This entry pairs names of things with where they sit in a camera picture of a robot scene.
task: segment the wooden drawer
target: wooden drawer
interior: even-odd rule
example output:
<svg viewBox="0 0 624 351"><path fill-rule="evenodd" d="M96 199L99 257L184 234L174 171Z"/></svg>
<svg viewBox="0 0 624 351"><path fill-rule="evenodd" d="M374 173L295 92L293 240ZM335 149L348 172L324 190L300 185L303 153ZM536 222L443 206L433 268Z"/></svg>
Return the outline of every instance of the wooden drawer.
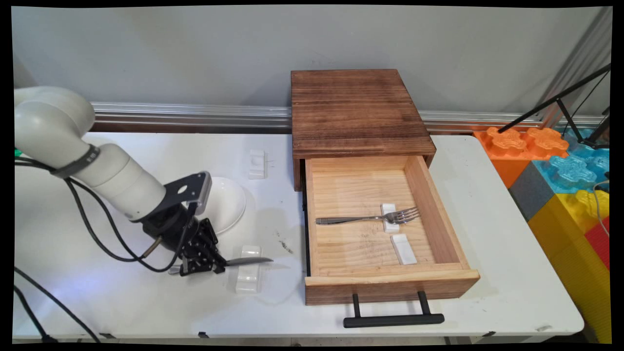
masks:
<svg viewBox="0 0 624 351"><path fill-rule="evenodd" d="M422 156L305 160L308 243L306 305L460 297L479 279L470 269ZM377 215L383 202L418 206L402 224L416 259L400 265L379 220L316 225L317 217Z"/></svg>

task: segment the white cable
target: white cable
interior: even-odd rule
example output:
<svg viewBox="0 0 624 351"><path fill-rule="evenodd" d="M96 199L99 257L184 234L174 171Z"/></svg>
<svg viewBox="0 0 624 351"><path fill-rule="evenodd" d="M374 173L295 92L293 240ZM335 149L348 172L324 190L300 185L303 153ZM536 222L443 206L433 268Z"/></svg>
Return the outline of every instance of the white cable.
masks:
<svg viewBox="0 0 624 351"><path fill-rule="evenodd" d="M602 224L602 219L600 218L600 204L598 203L598 194L596 194L596 187L600 184L609 184L608 180L605 180L604 182L600 182L597 183L596 185L593 186L593 196L596 198L596 213L598 214L598 223L600 223L600 225L602 226L602 229L605 230L605 233L607 233L607 236L609 236L609 231L607 230L607 228L605 228L605 225Z"/></svg>

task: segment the white bowl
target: white bowl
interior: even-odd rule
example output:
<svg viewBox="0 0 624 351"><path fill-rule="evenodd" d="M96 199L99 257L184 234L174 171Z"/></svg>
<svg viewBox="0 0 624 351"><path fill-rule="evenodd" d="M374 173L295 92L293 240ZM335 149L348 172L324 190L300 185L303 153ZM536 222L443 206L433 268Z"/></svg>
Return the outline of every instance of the white bowl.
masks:
<svg viewBox="0 0 624 351"><path fill-rule="evenodd" d="M245 212L245 191L234 180L212 177L208 204L198 219L208 217L216 234L232 227Z"/></svg>

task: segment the black drawer handle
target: black drawer handle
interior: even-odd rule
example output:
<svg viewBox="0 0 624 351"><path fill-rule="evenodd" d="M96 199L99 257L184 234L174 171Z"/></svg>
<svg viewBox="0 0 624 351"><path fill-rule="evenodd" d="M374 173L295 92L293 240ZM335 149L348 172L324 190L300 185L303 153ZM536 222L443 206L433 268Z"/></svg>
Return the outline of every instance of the black drawer handle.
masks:
<svg viewBox="0 0 624 351"><path fill-rule="evenodd" d="M348 317L343 320L345 328L366 328L366 327L389 327L392 325L419 325L419 324L440 324L444 322L443 314L431 314L427 295L424 291L418 292L418 300L421 303L422 314L414 315L388 315L382 317L362 317L359 315L358 295L353 294L353 308L355 317Z"/></svg>

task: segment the fork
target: fork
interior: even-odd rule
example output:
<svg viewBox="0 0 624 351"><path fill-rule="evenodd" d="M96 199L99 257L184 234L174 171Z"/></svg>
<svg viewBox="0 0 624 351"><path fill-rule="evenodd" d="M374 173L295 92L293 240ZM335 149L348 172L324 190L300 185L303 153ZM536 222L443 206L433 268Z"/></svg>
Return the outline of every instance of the fork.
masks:
<svg viewBox="0 0 624 351"><path fill-rule="evenodd" d="M369 220L369 219L382 219L390 224L403 224L407 223L410 220L414 220L416 217L419 217L420 211L418 207L414 206L410 209L400 210L396 212L390 212L384 215L371 215L368 217L323 217L317 218L316 224L318 225L332 225L332 224L342 224L348 222L355 222L357 220Z"/></svg>

